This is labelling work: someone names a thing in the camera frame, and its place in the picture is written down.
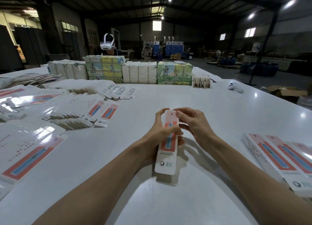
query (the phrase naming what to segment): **metal roof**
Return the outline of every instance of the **metal roof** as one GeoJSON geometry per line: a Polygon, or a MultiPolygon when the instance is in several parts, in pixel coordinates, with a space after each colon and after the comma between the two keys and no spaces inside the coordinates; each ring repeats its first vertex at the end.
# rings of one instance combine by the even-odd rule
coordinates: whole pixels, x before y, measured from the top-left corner
{"type": "MultiPolygon", "coordinates": [[[[97,22],[133,23],[164,16],[166,20],[226,23],[252,12],[279,9],[289,0],[48,0],[60,2],[97,22]]],[[[0,0],[0,9],[35,7],[33,0],[0,0]]]]}

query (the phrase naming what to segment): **wooden pallet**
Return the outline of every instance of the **wooden pallet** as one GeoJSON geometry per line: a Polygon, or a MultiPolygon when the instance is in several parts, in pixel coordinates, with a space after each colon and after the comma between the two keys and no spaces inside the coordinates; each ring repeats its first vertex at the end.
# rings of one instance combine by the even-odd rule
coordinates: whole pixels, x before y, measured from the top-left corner
{"type": "Polygon", "coordinates": [[[218,66],[225,68],[225,69],[239,69],[240,68],[239,65],[220,65],[220,64],[218,64],[218,66]]]}

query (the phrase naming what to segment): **vr headset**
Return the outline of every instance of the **vr headset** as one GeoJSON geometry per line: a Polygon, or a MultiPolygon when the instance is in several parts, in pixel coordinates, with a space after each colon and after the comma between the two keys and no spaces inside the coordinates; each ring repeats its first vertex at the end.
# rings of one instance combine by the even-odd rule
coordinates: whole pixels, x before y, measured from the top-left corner
{"type": "Polygon", "coordinates": [[[113,41],[111,41],[111,42],[110,41],[106,41],[106,35],[107,34],[104,35],[104,41],[101,42],[100,47],[101,47],[102,50],[111,50],[112,47],[113,47],[113,43],[114,43],[115,39],[114,39],[113,35],[108,34],[108,35],[111,35],[113,37],[113,41]]]}

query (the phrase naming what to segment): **forearm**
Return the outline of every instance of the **forearm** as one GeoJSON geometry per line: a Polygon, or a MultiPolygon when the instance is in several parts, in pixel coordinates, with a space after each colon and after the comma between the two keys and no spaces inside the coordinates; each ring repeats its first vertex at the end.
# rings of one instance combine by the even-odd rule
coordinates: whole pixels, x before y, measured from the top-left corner
{"type": "Polygon", "coordinates": [[[207,137],[203,149],[240,190],[262,224],[308,224],[308,205],[219,137],[207,137]]]}
{"type": "Polygon", "coordinates": [[[73,189],[37,221],[37,224],[104,224],[119,197],[146,159],[144,142],[137,141],[73,189]]]}

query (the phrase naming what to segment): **white controller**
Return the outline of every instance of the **white controller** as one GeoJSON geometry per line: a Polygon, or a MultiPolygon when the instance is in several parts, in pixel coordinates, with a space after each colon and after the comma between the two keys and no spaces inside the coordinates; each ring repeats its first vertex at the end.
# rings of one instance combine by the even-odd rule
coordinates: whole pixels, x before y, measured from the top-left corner
{"type": "Polygon", "coordinates": [[[240,88],[236,82],[230,83],[230,85],[228,86],[228,89],[234,89],[239,93],[244,93],[244,90],[240,88]]]}

